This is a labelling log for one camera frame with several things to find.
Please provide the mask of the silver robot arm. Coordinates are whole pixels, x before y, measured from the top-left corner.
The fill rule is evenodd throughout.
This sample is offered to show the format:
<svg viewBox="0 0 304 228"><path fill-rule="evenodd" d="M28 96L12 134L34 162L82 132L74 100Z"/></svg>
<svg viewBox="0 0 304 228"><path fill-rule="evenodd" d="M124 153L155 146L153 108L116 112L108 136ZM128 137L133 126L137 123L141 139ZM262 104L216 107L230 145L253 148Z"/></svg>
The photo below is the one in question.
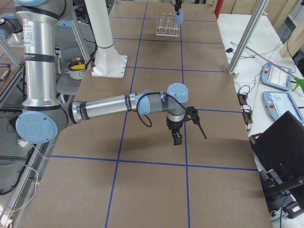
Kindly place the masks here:
<svg viewBox="0 0 304 228"><path fill-rule="evenodd" d="M72 24L70 0L18 0L16 15L23 24L27 98L16 121L21 138L42 144L53 140L71 124L92 118L135 111L138 115L165 112L175 145L182 143L180 128L187 121L188 88L171 84L165 92L149 90L94 102L63 104L56 96L55 26Z"/></svg>

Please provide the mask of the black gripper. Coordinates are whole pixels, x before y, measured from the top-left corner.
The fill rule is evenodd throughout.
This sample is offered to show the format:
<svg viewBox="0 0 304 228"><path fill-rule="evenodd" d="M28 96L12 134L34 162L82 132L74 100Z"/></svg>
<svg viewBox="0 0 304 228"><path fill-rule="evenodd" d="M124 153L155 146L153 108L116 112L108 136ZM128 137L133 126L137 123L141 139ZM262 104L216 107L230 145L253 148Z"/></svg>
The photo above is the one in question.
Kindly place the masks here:
<svg viewBox="0 0 304 228"><path fill-rule="evenodd" d="M173 4L175 11L180 11L182 6L182 0L175 0L175 3Z"/></svg>
<svg viewBox="0 0 304 228"><path fill-rule="evenodd" d="M166 120L166 124L168 126L168 129L171 130L171 135L173 137L173 144L181 145L182 135L180 133L180 129L183 126L183 121L174 122L171 120Z"/></svg>

